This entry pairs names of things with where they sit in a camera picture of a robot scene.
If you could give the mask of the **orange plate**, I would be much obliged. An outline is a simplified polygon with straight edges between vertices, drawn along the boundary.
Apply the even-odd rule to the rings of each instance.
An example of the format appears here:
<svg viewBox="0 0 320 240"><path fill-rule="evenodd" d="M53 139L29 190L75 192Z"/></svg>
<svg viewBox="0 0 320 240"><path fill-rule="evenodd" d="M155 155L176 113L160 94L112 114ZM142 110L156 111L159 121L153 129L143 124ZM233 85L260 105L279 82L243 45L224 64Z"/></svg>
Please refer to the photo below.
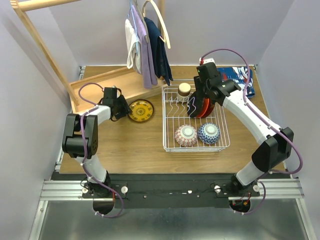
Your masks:
<svg viewBox="0 0 320 240"><path fill-rule="evenodd" d="M200 113L197 118L206 118L212 112L212 104L209 98L205 98Z"/></svg>

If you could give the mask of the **white brown metal cup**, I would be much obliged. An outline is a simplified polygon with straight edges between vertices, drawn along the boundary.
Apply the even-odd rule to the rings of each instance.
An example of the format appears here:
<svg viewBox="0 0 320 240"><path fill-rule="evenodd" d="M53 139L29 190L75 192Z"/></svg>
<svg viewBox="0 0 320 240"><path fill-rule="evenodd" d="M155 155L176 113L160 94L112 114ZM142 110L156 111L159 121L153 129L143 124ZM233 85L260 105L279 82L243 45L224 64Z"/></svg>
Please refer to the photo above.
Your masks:
<svg viewBox="0 0 320 240"><path fill-rule="evenodd" d="M177 101L178 102L187 102L191 93L191 85L183 82L178 86L177 90Z"/></svg>

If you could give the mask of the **yellow patterned small plate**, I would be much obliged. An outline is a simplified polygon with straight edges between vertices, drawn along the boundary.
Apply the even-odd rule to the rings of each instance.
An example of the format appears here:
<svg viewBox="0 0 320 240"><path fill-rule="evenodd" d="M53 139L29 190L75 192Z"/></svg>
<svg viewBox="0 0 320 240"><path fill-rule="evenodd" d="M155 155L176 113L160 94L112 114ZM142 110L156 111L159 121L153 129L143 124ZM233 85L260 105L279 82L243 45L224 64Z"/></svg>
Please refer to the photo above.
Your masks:
<svg viewBox="0 0 320 240"><path fill-rule="evenodd" d="M149 121L155 113L153 104L146 99L138 99L133 101L129 108L131 113L128 114L130 120L136 123L144 123Z"/></svg>

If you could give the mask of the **blue patterned bowl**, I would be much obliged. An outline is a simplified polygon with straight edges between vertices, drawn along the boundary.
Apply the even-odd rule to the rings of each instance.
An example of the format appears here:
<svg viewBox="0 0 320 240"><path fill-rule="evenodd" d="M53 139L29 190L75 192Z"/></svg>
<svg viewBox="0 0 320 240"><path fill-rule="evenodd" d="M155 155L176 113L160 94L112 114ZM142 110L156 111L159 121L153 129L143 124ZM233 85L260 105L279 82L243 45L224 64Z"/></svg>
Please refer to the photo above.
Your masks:
<svg viewBox="0 0 320 240"><path fill-rule="evenodd" d="M221 132L216 124L207 122L200 126L197 130L197 135L201 142L207 145L212 145L218 142Z"/></svg>

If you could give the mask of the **red white patterned bowl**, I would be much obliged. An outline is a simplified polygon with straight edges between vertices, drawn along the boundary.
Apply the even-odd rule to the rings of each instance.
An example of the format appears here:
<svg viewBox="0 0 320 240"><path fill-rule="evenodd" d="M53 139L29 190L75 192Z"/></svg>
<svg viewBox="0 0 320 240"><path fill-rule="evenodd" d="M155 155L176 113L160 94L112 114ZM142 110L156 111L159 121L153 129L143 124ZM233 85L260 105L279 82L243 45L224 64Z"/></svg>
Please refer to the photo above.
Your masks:
<svg viewBox="0 0 320 240"><path fill-rule="evenodd" d="M176 129L174 139L182 147L192 147L198 141L198 133L193 126L184 124Z"/></svg>

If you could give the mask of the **white wire dish rack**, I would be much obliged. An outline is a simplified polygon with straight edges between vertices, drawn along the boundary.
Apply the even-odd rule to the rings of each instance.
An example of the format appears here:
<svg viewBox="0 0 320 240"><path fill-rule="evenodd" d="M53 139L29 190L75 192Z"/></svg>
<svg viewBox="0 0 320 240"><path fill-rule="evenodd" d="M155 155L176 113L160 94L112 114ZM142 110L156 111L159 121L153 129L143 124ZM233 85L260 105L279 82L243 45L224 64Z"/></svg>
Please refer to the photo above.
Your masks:
<svg viewBox="0 0 320 240"><path fill-rule="evenodd" d="M182 125L191 125L198 130L205 123L213 123L220 130L217 142L205 144L198 140L193 146L179 145L175 140L175 131ZM213 111L205 118L190 118L188 104L178 101L178 85L162 87L162 143L166 152L219 152L230 146L229 131L222 106L216 104Z"/></svg>

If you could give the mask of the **red floral plate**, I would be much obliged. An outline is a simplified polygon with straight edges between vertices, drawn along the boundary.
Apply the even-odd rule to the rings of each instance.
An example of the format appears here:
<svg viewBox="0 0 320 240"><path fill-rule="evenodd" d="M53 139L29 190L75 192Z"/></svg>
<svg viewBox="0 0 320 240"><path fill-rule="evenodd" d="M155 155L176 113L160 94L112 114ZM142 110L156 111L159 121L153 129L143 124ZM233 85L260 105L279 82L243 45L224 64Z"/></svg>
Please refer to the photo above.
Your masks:
<svg viewBox="0 0 320 240"><path fill-rule="evenodd" d="M212 111L214 110L214 108L215 108L215 103L210 103L209 105L208 105L208 108L207 108L207 111L206 111L206 117L208 117L211 113L212 113Z"/></svg>

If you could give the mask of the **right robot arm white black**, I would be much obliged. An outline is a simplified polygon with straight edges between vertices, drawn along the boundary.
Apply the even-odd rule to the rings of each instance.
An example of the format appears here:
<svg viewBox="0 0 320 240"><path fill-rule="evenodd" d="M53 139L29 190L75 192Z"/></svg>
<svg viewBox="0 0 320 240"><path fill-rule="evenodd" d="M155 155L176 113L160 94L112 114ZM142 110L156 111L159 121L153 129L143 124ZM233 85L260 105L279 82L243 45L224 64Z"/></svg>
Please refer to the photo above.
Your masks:
<svg viewBox="0 0 320 240"><path fill-rule="evenodd" d="M286 160L292 150L290 142L294 133L282 128L265 116L243 93L242 88L232 79L223 80L215 63L208 62L197 66L194 77L196 101L208 98L212 103L233 113L251 132L259 147L252 154L251 161L227 184L227 190L234 196L241 196L260 176L271 171Z"/></svg>

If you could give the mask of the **wooden clothes rack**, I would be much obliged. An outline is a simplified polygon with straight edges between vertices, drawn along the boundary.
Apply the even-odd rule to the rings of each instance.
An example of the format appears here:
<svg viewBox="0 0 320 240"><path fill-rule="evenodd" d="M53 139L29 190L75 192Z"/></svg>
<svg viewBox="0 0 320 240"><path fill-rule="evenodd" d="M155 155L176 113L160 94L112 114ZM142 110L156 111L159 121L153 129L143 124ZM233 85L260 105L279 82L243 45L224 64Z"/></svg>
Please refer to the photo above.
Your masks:
<svg viewBox="0 0 320 240"><path fill-rule="evenodd" d="M59 6L71 3L70 0L26 0L18 1L11 0L10 4L20 18L21 22L33 38L34 42L43 52L47 61L49 62L52 70L57 75L60 82L63 84L67 90L70 103L73 112L81 113L89 109L90 105L84 100L79 98L78 90L80 87L87 83L97 83L102 84L103 87L116 86L122 90L124 97L128 102L132 102L137 99L144 99L156 96L161 93L162 87L164 87L165 81L158 79L157 85L150 89L146 89L142 86L141 75L134 73L133 70L127 67L117 68L108 72L97 74L94 76L83 78L82 80L69 82L67 76L63 73L62 69L59 67L57 61L54 59L50 50L46 46L44 40L40 36L36 27L32 23L31 19L27 15L28 11L39 10L44 8L49 8L53 6Z"/></svg>

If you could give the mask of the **blue red patterned folded cloth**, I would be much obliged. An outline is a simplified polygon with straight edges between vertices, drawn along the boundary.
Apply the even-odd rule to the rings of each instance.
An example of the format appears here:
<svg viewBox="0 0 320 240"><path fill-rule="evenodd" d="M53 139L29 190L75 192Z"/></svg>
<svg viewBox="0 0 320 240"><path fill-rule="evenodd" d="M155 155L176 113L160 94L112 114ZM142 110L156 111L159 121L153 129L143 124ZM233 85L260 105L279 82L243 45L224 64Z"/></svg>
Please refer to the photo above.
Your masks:
<svg viewBox="0 0 320 240"><path fill-rule="evenodd" d="M242 67L218 67L217 70L221 73L221 77L224 81L232 79L237 83L241 89L245 88L245 85L248 82L246 88L246 96L252 98L256 95L256 91L253 85L253 71L250 69L250 79L248 79L248 68L245 66Z"/></svg>

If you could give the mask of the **lilac hanging cloth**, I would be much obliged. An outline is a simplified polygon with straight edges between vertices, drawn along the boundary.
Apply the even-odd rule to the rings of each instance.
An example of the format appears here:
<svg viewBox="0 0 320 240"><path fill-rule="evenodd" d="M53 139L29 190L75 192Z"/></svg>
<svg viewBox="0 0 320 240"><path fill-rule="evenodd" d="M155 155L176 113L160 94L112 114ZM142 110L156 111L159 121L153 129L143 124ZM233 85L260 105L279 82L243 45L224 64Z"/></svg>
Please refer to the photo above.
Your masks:
<svg viewBox="0 0 320 240"><path fill-rule="evenodd" d="M132 13L136 25L137 36L140 40L140 58L141 58L141 74L143 76L143 86L151 89L158 84L158 80L154 70L153 56L151 44L145 21L142 19L142 13L138 8L136 1L132 2Z"/></svg>

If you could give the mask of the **navy hanging cloth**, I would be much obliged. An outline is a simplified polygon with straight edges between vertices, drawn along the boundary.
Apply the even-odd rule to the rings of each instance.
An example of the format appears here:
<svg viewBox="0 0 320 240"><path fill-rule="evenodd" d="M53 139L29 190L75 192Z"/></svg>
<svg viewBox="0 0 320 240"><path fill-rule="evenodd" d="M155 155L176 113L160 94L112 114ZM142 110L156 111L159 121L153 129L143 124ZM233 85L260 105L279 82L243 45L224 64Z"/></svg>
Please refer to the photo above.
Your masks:
<svg viewBox="0 0 320 240"><path fill-rule="evenodd" d="M170 86L173 76L161 32L151 19L144 17L144 21L148 30L155 75L158 78L163 77L166 84Z"/></svg>

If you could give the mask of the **white hanging cloth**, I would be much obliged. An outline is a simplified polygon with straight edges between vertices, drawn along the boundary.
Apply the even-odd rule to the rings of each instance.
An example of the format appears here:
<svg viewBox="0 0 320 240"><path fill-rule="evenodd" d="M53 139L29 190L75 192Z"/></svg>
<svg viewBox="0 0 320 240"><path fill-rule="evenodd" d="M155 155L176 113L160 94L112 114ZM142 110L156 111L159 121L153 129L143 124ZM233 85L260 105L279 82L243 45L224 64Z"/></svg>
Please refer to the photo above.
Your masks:
<svg viewBox="0 0 320 240"><path fill-rule="evenodd" d="M133 68L137 73L142 73L142 61L140 50L140 39L137 36L135 29L133 28L129 19L125 20L125 39L127 48L127 60L126 66L128 69Z"/></svg>

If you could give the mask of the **wooden hanger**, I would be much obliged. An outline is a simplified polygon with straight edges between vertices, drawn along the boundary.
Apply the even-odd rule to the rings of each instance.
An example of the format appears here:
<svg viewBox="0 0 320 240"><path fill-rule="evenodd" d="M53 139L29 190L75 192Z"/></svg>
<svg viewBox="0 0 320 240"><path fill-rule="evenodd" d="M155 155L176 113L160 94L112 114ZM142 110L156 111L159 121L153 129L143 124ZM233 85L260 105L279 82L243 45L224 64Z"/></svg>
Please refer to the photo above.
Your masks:
<svg viewBox="0 0 320 240"><path fill-rule="evenodd" d="M171 41L169 37L169 33L165 24L165 0L158 0L155 2L154 0L146 0L142 5L142 16L146 17L146 6L150 3L157 15L157 27L161 32L160 39L167 45L168 49L171 49Z"/></svg>

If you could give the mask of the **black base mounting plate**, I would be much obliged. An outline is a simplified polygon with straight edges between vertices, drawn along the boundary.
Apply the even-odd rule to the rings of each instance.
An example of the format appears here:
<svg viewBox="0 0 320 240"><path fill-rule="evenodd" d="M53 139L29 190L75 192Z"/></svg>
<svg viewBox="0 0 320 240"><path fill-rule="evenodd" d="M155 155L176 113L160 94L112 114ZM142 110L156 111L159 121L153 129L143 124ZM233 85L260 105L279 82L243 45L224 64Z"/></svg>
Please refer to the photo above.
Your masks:
<svg viewBox="0 0 320 240"><path fill-rule="evenodd" d="M81 181L85 199L111 200L120 209L165 208L228 208L232 198L245 200L260 196L254 181L238 195L229 193L231 173L168 173L168 174L111 174L112 192L101 193L89 189L87 181Z"/></svg>

